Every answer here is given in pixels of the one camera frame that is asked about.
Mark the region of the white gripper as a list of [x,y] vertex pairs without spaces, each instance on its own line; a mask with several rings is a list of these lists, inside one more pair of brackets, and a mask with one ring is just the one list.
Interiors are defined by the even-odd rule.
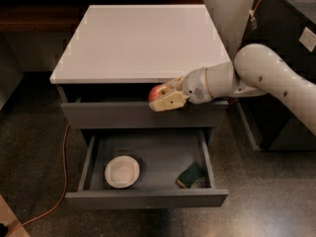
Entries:
[[181,108],[188,100],[200,105],[213,100],[206,86],[206,68],[191,71],[185,77],[179,77],[166,82],[173,89],[170,92],[150,93],[149,107],[154,112],[165,112]]

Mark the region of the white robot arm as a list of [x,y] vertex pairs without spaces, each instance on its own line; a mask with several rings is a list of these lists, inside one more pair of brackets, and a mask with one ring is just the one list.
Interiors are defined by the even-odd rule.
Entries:
[[316,134],[316,85],[294,72],[269,47],[252,43],[242,47],[232,62],[193,70],[154,87],[149,107],[164,112],[217,98],[270,94],[281,101]]

